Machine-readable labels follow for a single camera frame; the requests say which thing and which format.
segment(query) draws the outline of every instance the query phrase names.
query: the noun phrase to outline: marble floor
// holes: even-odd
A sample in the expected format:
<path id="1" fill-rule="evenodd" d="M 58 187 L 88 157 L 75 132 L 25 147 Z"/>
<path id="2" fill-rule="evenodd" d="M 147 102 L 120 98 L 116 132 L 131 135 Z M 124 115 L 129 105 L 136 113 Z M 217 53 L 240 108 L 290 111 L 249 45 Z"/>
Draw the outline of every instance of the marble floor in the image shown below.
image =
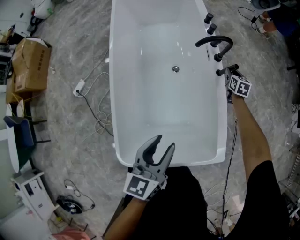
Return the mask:
<path id="1" fill-rule="evenodd" d="M 297 76 L 286 67 L 293 63 L 288 58 L 283 37 L 278 33 L 266 40 L 240 16 L 237 7 L 251 7 L 245 0 L 204 0 L 215 18 L 217 34 L 233 39 L 234 47 L 223 58 L 223 65 L 239 64 L 240 71 L 252 83 L 252 92 L 246 100 L 251 112 L 265 133 L 273 156 L 278 180 L 287 177 L 294 162 L 287 146 L 290 126 L 292 96 L 297 89 Z M 47 118 L 48 122 L 37 129 L 38 137 L 51 139 L 39 144 L 33 161 L 45 172 L 45 181 L 53 195 L 68 195 L 72 191 L 64 187 L 64 179 L 71 179 L 84 194 L 96 204 L 93 210 L 75 216 L 78 223 L 88 223 L 98 238 L 103 234 L 120 199 L 127 168 L 117 160 L 113 137 L 104 132 L 93 134 L 95 120 L 83 98 L 74 97 L 73 89 L 96 66 L 108 49 L 112 0 L 74 0 L 58 4 L 55 14 L 44 21 L 36 35 L 52 45 L 48 76 L 48 88 L 34 99 L 34 115 Z M 243 11 L 251 17 L 253 14 Z M 108 64 L 102 63 L 87 80 L 92 80 Z M 93 109 L 109 88 L 108 76 L 102 75 L 87 95 Z M 103 108 L 109 110 L 109 97 Z M 233 106 L 228 106 L 228 137 L 226 159 L 220 164 L 191 167 L 199 180 L 208 203 L 208 217 L 220 218 L 221 196 L 229 156 L 232 148 L 235 115 Z M 246 178 L 242 161 L 240 136 L 229 174 L 225 209 L 231 214 L 242 210 L 246 195 Z M 86 207 L 91 201 L 80 197 Z M 60 211 L 65 218 L 70 215 Z M 232 216 L 236 221 L 239 214 Z"/>

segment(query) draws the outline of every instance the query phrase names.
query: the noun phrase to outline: person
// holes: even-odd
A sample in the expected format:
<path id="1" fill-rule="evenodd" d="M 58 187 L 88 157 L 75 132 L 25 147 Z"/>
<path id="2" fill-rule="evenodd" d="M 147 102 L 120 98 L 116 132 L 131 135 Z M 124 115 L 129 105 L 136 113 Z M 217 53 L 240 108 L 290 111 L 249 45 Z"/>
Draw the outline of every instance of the person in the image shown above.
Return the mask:
<path id="1" fill-rule="evenodd" d="M 239 123 L 247 194 L 240 218 L 225 239 L 284 240 L 289 227 L 288 210 L 267 139 L 244 99 L 233 94 L 232 102 Z M 165 173 L 165 190 L 159 190 L 150 201 L 125 197 L 126 207 L 107 230 L 105 240 L 220 237 L 207 228 L 207 203 L 190 169 L 168 168 Z"/>
<path id="2" fill-rule="evenodd" d="M 279 8 L 263 12 L 263 14 L 258 16 L 258 20 L 264 25 L 257 28 L 256 32 L 266 39 L 270 38 L 270 32 L 276 30 L 283 36 L 291 35 L 299 26 L 296 9 L 281 4 Z"/>

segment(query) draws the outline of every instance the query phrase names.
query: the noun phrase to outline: chair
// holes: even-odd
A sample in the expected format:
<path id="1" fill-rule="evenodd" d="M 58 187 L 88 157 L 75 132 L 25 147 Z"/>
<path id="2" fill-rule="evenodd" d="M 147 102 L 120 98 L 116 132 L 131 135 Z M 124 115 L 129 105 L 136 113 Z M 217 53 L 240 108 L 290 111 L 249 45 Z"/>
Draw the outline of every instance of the chair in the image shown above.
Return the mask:
<path id="1" fill-rule="evenodd" d="M 51 141 L 37 141 L 33 128 L 33 125 L 46 122 L 47 120 L 29 122 L 26 118 L 15 116 L 5 116 L 3 120 L 10 128 L 14 128 L 15 144 L 17 147 L 20 169 L 26 164 L 29 158 L 31 158 L 31 154 L 37 143 L 46 143 Z"/>

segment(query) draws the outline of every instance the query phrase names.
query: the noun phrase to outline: cardboard box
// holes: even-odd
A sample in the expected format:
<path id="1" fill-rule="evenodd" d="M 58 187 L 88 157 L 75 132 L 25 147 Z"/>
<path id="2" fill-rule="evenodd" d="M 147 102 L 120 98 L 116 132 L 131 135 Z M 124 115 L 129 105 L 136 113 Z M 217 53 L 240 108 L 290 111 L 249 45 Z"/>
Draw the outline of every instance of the cardboard box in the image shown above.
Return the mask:
<path id="1" fill-rule="evenodd" d="M 25 38 L 15 48 L 15 93 L 47 88 L 51 45 L 39 38 Z"/>
<path id="2" fill-rule="evenodd" d="M 31 92 L 15 92 L 15 74 L 13 73 L 11 78 L 8 78 L 6 84 L 6 103 L 18 103 L 21 99 L 31 98 Z"/>

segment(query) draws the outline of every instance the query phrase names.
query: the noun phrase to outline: bathtub faucet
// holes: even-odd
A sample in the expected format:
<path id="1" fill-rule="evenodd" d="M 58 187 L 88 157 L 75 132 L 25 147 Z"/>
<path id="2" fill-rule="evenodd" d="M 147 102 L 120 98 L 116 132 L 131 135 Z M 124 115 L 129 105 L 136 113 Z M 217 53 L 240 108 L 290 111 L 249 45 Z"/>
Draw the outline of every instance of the bathtub faucet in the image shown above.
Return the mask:
<path id="1" fill-rule="evenodd" d="M 205 43 L 209 43 L 212 47 L 216 47 L 221 41 L 228 42 L 228 45 L 218 54 L 215 54 L 214 60 L 217 62 L 220 62 L 222 60 L 222 57 L 227 53 L 232 47 L 233 47 L 233 41 L 229 37 L 225 36 L 211 36 L 211 37 L 205 37 L 201 39 L 200 41 L 196 42 L 196 47 L 200 47 Z"/>

